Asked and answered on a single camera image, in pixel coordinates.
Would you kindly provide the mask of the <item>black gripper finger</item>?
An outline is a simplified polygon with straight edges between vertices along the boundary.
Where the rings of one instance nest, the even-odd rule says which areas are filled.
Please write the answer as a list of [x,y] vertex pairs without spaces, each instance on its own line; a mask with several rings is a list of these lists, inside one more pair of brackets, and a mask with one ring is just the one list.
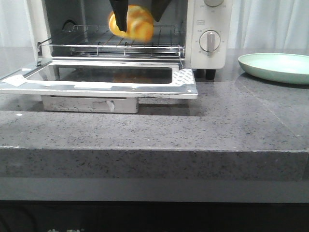
[[171,0],[151,0],[151,14],[159,22]]
[[120,31],[127,32],[128,0],[109,0]]

